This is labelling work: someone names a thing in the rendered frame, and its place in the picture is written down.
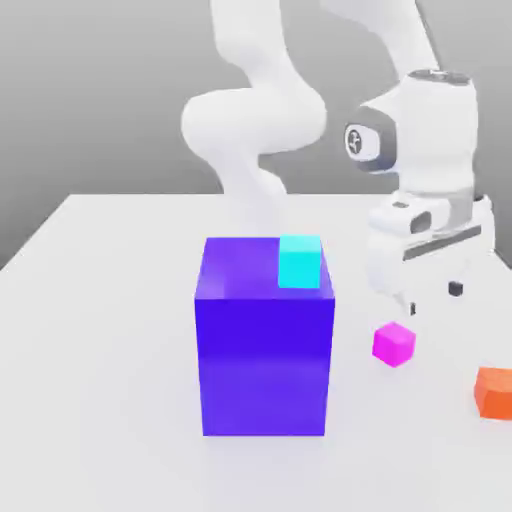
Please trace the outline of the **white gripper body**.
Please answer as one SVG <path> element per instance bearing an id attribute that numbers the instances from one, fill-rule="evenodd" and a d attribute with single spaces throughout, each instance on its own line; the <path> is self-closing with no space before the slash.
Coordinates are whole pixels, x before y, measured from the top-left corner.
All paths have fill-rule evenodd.
<path id="1" fill-rule="evenodd" d="M 489 196 L 392 194 L 368 216 L 366 271 L 371 287 L 395 300 L 461 282 L 495 248 Z"/>

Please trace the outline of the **small magenta cube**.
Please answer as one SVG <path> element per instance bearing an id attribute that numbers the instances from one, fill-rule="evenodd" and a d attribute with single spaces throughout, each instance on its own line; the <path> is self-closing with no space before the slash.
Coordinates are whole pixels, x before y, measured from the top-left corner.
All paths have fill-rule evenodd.
<path id="1" fill-rule="evenodd" d="M 408 328 L 390 322 L 374 333 L 372 355 L 396 368 L 409 361 L 415 350 L 416 334 Z"/>

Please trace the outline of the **small orange cube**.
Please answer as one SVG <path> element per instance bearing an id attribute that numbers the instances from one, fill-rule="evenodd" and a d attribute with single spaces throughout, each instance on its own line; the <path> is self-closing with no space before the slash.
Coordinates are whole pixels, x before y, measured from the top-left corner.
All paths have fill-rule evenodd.
<path id="1" fill-rule="evenodd" d="M 512 369 L 480 367 L 474 398 L 481 417 L 512 421 Z"/>

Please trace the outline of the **small cyan cube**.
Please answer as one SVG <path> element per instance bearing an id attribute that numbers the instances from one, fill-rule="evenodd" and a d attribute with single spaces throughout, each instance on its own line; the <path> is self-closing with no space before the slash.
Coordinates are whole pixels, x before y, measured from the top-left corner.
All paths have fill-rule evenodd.
<path id="1" fill-rule="evenodd" d="M 318 235 L 282 235 L 279 239 L 279 287 L 319 288 L 321 255 Z"/>

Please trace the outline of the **large purple box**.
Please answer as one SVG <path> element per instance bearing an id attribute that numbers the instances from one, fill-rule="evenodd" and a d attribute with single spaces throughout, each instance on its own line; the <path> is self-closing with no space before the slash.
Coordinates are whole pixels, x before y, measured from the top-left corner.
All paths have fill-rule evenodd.
<path id="1" fill-rule="evenodd" d="M 335 316 L 328 266 L 278 284 L 276 238 L 207 238 L 194 297 L 206 436 L 322 436 Z"/>

